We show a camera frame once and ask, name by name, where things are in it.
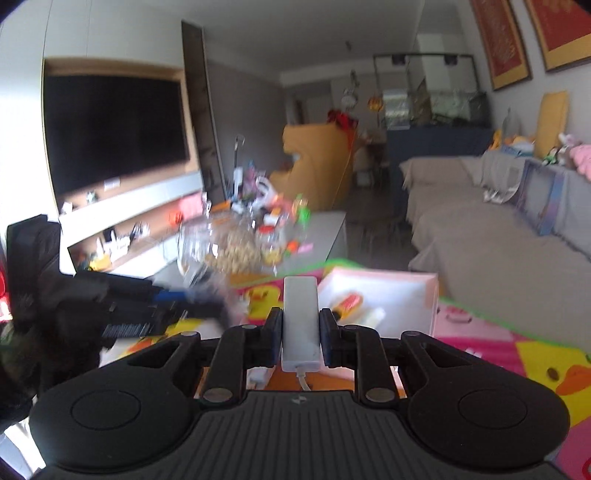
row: glass jar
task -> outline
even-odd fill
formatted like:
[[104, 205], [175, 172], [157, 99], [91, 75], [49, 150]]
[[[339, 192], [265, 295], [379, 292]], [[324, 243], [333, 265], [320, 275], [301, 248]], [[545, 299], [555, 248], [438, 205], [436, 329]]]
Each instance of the glass jar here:
[[208, 269], [225, 274], [258, 273], [261, 251], [253, 230], [233, 212], [220, 212], [181, 224], [177, 263], [186, 284], [191, 284]]
[[256, 231], [256, 240], [260, 246], [262, 262], [267, 267], [281, 263], [283, 248], [278, 232], [270, 225], [263, 225]]

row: white power bank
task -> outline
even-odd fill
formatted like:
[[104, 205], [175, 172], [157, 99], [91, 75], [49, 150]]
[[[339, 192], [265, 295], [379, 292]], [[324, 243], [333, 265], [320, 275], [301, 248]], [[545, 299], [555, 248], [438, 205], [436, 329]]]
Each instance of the white power bank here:
[[315, 277], [286, 277], [283, 289], [281, 368], [317, 372], [322, 365]]

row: picture frame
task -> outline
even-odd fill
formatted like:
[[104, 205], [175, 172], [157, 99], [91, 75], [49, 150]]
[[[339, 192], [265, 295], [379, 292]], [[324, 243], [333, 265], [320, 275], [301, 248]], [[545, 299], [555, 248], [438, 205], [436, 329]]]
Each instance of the picture frame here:
[[470, 0], [493, 90], [531, 80], [530, 64], [509, 0]]
[[572, 0], [525, 0], [547, 72], [591, 60], [591, 14]]

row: screw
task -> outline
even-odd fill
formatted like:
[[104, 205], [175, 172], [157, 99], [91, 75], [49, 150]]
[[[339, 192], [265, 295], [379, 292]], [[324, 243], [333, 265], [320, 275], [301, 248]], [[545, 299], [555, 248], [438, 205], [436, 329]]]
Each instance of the screw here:
[[365, 398], [374, 403], [387, 403], [396, 398], [396, 395], [389, 388], [372, 388], [365, 394]]
[[232, 398], [232, 392], [227, 388], [210, 388], [203, 394], [203, 398], [211, 403], [224, 403]]

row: pink stuffed toy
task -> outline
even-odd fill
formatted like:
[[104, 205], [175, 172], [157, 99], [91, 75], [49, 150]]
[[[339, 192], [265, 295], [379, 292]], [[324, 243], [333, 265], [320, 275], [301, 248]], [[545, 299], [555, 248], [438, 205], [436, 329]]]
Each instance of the pink stuffed toy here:
[[591, 145], [579, 145], [571, 148], [570, 158], [577, 165], [577, 171], [591, 181]]

